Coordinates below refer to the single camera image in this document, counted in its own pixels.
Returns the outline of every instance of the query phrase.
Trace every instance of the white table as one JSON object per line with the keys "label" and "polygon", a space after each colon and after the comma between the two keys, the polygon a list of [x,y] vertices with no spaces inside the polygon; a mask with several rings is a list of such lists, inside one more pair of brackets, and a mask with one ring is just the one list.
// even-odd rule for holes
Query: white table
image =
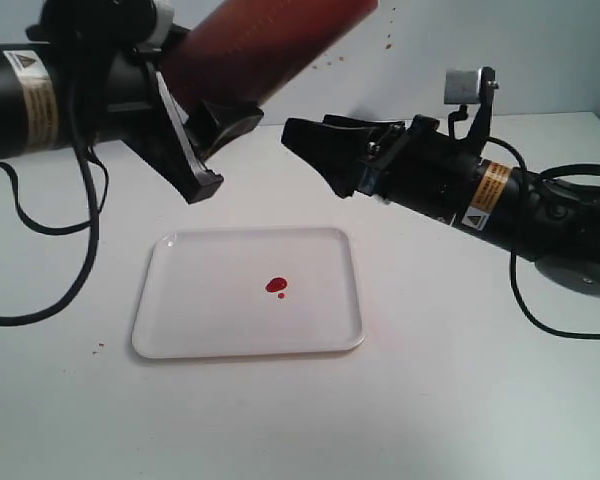
{"label": "white table", "polygon": [[[86,288],[57,318],[0,329],[0,480],[599,480],[600,343],[535,330],[509,292],[504,252],[398,206],[338,200],[280,133],[261,128],[218,155],[224,187],[191,207],[124,146],[100,148],[113,183]],[[535,170],[600,162],[592,114],[503,117],[494,133]],[[14,164],[32,215],[85,218],[67,152]],[[269,225],[351,235],[369,329],[359,349],[174,363],[133,353],[154,242]],[[0,173],[0,314],[55,302],[85,244],[84,234],[48,239],[22,227]],[[600,301],[521,270],[541,318],[600,331]]]}

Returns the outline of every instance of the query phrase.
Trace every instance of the red speck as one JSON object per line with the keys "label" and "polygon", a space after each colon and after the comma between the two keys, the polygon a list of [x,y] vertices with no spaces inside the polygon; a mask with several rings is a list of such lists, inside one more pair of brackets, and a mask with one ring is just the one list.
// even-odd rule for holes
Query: red speck
{"label": "red speck", "polygon": [[288,286],[289,286],[289,282],[287,282],[286,279],[284,279],[282,277],[277,277],[269,282],[269,284],[266,286],[265,290],[269,293],[277,293],[277,292],[284,290]]}

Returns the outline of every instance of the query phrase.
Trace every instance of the black wire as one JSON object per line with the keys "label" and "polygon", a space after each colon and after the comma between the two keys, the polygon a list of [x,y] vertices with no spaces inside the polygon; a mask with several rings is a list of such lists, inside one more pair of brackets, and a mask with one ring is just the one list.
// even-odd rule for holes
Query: black wire
{"label": "black wire", "polygon": [[[92,149],[89,149],[88,152],[88,160],[89,163],[97,166],[102,170],[102,174],[104,176],[104,189],[102,192],[102,199],[100,200],[100,206],[98,207],[98,214],[102,213],[104,209],[104,205],[107,201],[107,196],[109,193],[109,183],[110,176],[107,167],[98,159],[95,152]],[[33,220],[27,213],[23,210],[22,205],[20,203],[20,194],[19,194],[19,178],[15,169],[5,162],[0,162],[0,169],[2,169],[11,182],[11,191],[13,192],[13,200],[15,203],[16,212],[18,214],[18,218],[24,223],[29,229],[33,230],[36,233],[40,233],[42,235],[47,235],[51,237],[60,237],[66,235],[72,235],[74,233],[81,232],[89,227],[89,222],[82,222],[77,225],[71,225],[69,227],[47,227],[42,225],[35,220]]]}
{"label": "black wire", "polygon": [[[568,338],[571,340],[600,340],[600,333],[576,333],[576,332],[566,332],[563,330],[557,330],[555,328],[549,327],[542,323],[538,318],[529,310],[522,293],[520,292],[520,286],[518,285],[518,251],[520,242],[522,240],[522,236],[525,232],[526,222],[527,222],[527,204],[529,202],[529,198],[531,197],[531,185],[529,182],[529,170],[527,168],[527,163],[524,160],[524,157],[520,154],[520,152],[513,147],[513,145],[505,142],[504,140],[500,140],[499,138],[490,137],[488,139],[490,143],[498,145],[505,150],[507,150],[511,155],[513,155],[520,165],[521,172],[521,191],[520,191],[520,205],[518,212],[518,226],[516,228],[516,233],[513,241],[513,246],[511,248],[511,258],[509,261],[509,282],[511,283],[511,290],[513,291],[513,296],[522,310],[522,313],[527,317],[527,319],[540,330],[554,335],[556,337]],[[586,172],[586,173],[564,173],[564,172]],[[538,177],[538,180],[545,181],[549,179],[557,178],[558,176],[569,176],[569,175],[594,175],[600,176],[600,165],[571,165],[567,167],[558,167],[555,169],[549,169],[543,173],[541,173]]]}
{"label": "black wire", "polygon": [[69,123],[71,125],[71,143],[76,154],[76,159],[78,160],[78,166],[80,168],[80,174],[82,175],[82,180],[84,182],[85,191],[87,194],[87,206],[89,210],[89,241],[85,260],[77,278],[67,293],[65,293],[57,303],[45,308],[44,310],[28,315],[0,317],[0,327],[31,325],[57,315],[67,308],[69,304],[71,304],[71,302],[78,296],[80,290],[82,290],[82,287],[89,278],[89,275],[91,274],[95,264],[98,253],[98,242],[100,238],[100,218],[98,213],[98,198],[96,195],[93,176],[91,175],[91,169],[89,168],[89,160],[97,160],[97,157],[95,156],[95,153],[93,153],[91,145],[86,144],[86,141],[79,130],[75,114],[75,92],[76,88],[74,83],[71,86],[69,93],[67,113]]}

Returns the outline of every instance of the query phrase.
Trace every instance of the white tray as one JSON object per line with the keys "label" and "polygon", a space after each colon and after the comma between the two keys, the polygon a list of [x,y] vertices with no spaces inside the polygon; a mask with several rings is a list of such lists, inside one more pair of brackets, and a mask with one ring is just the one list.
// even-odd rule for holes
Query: white tray
{"label": "white tray", "polygon": [[[284,299],[265,289],[277,277]],[[151,359],[340,352],[363,340],[349,239],[334,228],[165,237],[132,338]]]}

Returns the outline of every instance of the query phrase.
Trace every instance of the warning sticker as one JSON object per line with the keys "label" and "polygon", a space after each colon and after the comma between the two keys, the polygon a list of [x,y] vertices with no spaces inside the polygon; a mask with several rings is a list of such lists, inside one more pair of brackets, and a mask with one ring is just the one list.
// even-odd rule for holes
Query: warning sticker
{"label": "warning sticker", "polygon": [[60,116],[53,82],[42,60],[33,50],[4,52],[24,95],[29,120],[26,152],[47,150],[58,141]]}
{"label": "warning sticker", "polygon": [[462,219],[462,224],[476,230],[484,230],[489,218],[504,192],[511,168],[491,162],[480,182],[480,186]]}

